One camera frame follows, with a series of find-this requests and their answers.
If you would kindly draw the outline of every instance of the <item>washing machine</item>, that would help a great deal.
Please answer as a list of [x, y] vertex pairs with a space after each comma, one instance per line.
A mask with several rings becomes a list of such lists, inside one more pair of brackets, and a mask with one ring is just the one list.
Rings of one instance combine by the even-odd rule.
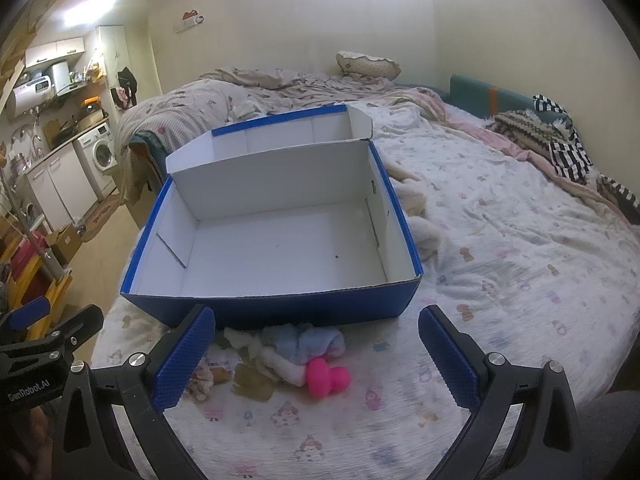
[[91, 187], [104, 200], [116, 188], [110, 173], [118, 165], [109, 123], [100, 124], [74, 140], [74, 148]]

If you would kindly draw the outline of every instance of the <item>metal screw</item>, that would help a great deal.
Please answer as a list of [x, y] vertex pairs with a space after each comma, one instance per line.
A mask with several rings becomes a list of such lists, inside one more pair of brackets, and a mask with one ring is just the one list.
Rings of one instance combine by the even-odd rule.
[[84, 368], [84, 361], [73, 361], [71, 363], [71, 371], [75, 374], [79, 374]]
[[140, 366], [141, 364], [144, 364], [145, 362], [145, 355], [144, 354], [133, 354], [130, 358], [129, 358], [129, 364], [131, 366]]
[[564, 370], [564, 368], [562, 368], [562, 365], [558, 362], [558, 361], [549, 361], [549, 368], [551, 368], [553, 371], [555, 371], [556, 373], [560, 373], [562, 370]]
[[504, 355], [498, 354], [498, 352], [491, 352], [489, 354], [489, 362], [496, 366], [502, 366], [506, 360]]

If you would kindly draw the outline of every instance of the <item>blue textured gripper pad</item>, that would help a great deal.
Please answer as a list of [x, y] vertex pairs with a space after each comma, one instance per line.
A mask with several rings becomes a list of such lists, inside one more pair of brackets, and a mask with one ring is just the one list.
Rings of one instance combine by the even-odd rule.
[[16, 308], [9, 314], [9, 328], [14, 332], [18, 330], [24, 330], [28, 326], [34, 324], [37, 320], [45, 317], [51, 306], [49, 300], [44, 296], [40, 296], [33, 301], [30, 301], [25, 306]]
[[198, 362], [211, 343], [214, 330], [213, 311], [203, 308], [171, 350], [154, 378], [151, 403], [156, 410], [162, 412], [178, 404]]
[[482, 403], [478, 374], [429, 308], [420, 313], [418, 331], [456, 404], [475, 412]]

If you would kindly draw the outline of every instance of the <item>rug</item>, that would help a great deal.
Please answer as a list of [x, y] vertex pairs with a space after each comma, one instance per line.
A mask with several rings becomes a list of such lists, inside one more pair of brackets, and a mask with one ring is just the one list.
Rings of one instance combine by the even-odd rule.
[[120, 206], [120, 195], [112, 194], [100, 202], [93, 211], [89, 213], [89, 217], [84, 222], [86, 231], [82, 235], [82, 241], [88, 242], [93, 240], [100, 232], [100, 229], [107, 223], [107, 220], [111, 218], [111, 215], [116, 212], [116, 209]]

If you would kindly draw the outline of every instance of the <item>striped cloth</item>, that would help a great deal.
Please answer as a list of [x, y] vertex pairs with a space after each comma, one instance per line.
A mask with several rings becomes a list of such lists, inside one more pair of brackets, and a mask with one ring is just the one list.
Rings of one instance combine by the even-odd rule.
[[[537, 112], [554, 112], [564, 115], [564, 126], [569, 131], [569, 142], [550, 142], [548, 146], [550, 160], [558, 175], [564, 176], [573, 182], [584, 184], [588, 173], [595, 170], [589, 155], [587, 155], [580, 142], [580, 137], [571, 117], [558, 103], [541, 94], [533, 96], [533, 106]], [[612, 195], [612, 198], [617, 200], [619, 208], [630, 221], [634, 222], [635, 220], [630, 216], [640, 215], [640, 198], [634, 195], [631, 190], [604, 175], [601, 176], [596, 185], [601, 194], [603, 193], [600, 187], [604, 188], [607, 194]]]
[[549, 156], [558, 175], [583, 184], [593, 163], [580, 142], [571, 117], [558, 103], [541, 94], [533, 96], [533, 107], [537, 112], [554, 112], [564, 115], [564, 126], [569, 131], [569, 142], [550, 142]]

